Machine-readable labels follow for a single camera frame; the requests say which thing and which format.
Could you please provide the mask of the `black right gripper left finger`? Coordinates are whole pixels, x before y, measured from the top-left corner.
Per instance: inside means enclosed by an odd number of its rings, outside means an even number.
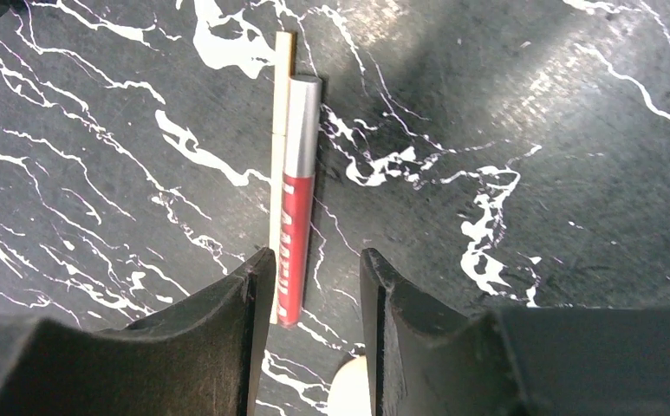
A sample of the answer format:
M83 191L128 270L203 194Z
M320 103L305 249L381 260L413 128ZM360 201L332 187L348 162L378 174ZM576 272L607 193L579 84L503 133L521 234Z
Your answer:
M276 257L122 329L0 315L0 415L251 415Z

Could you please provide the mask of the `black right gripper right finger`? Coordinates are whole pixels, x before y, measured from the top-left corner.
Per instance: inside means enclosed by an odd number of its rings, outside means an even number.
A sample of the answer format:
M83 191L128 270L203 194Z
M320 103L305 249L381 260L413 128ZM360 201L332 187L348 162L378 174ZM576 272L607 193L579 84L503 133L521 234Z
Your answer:
M374 249L360 285L374 415L670 415L670 309L468 318Z

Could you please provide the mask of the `red lip gloss tube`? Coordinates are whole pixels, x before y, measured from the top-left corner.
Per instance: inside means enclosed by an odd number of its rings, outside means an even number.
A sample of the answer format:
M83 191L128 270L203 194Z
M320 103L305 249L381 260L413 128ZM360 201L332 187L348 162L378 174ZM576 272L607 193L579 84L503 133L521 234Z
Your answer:
M302 309L321 100L320 78L313 75L289 78L277 288L278 322L284 327L296 325Z

